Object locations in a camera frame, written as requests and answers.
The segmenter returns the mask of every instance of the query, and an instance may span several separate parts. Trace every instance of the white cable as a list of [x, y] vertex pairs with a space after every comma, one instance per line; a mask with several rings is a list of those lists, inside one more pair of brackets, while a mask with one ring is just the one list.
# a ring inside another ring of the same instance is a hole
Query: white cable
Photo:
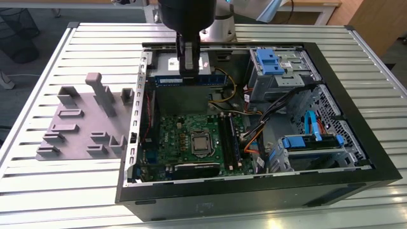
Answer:
[[248, 114], [248, 113], [243, 113], [243, 112], [240, 112], [240, 111], [223, 110], [223, 109], [220, 109], [220, 108], [216, 107], [216, 106], [212, 106], [212, 107], [215, 107], [217, 110], [220, 110], [220, 111], [223, 111], [223, 112], [239, 113], [239, 114], [243, 114], [243, 115], [257, 115], [256, 113]]

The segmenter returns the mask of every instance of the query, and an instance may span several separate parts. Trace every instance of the wooden cabinet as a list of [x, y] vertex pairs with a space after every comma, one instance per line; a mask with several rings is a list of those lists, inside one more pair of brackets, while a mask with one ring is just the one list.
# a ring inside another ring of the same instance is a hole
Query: wooden cabinet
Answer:
[[381, 56], [407, 30], [407, 0], [341, 0], [328, 25], [352, 25]]

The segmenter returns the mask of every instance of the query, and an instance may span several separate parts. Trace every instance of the ram slot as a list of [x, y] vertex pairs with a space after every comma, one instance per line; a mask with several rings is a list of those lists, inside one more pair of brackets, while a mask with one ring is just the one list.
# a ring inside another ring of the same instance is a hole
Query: ram slot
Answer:
[[219, 115], [217, 126], [219, 126], [219, 138], [220, 138], [221, 151], [223, 151], [224, 168], [228, 170], [233, 170], [235, 168], [239, 167], [239, 164], [241, 163], [240, 163], [239, 144], [237, 144], [231, 117]]
[[228, 123], [231, 126], [231, 147], [232, 147], [232, 153], [233, 153], [233, 167], [241, 166], [241, 157], [240, 157], [240, 151], [239, 151], [239, 142], [237, 142], [237, 136], [235, 133], [235, 124], [232, 116], [228, 116]]

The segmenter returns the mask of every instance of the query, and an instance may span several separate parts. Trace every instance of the red cable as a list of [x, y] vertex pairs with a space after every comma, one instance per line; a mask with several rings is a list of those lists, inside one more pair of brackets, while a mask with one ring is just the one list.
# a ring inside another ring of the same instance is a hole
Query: red cable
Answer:
[[144, 137], [143, 137], [143, 140], [141, 142], [144, 142], [145, 140], [145, 137], [147, 137], [147, 134], [148, 134], [148, 131], [149, 131], [149, 128], [151, 128], [151, 110], [149, 110], [149, 96], [148, 96], [148, 93], [145, 93], [147, 95], [147, 113], [148, 113], [148, 127], [147, 127], [147, 131], [145, 131], [145, 134], [144, 134]]

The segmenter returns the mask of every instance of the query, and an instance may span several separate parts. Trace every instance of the label sticker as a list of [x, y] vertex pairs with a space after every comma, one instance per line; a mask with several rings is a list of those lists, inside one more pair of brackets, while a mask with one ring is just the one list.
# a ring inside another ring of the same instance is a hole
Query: label sticker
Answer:
[[[204, 69], [203, 58], [199, 58], [199, 70]], [[168, 59], [168, 71], [179, 71], [179, 61], [176, 57]]]
[[160, 79], [160, 83], [183, 83], [183, 79]]
[[244, 102], [248, 102], [249, 103], [249, 95], [244, 95]]
[[260, 157], [257, 157], [257, 164], [261, 166], [261, 168], [264, 167], [264, 161]]
[[291, 68], [291, 63], [289, 63], [289, 62], [287, 62], [287, 63], [280, 63], [280, 66], [281, 66], [283, 68]]

